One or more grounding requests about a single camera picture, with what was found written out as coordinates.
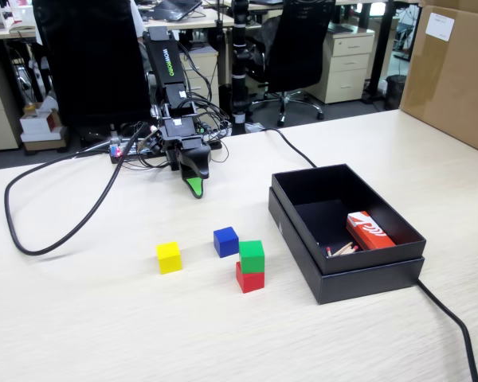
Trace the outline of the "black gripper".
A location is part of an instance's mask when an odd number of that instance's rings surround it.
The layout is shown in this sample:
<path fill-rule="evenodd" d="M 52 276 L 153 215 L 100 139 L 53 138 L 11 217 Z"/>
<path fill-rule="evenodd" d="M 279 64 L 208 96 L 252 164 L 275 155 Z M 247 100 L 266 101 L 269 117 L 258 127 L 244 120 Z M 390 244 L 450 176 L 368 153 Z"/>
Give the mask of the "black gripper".
<path fill-rule="evenodd" d="M 164 150 L 176 148 L 176 158 L 183 183 L 195 198 L 204 194 L 204 180 L 210 176 L 211 149 L 196 131 L 192 117 L 164 119 L 159 128 Z"/>

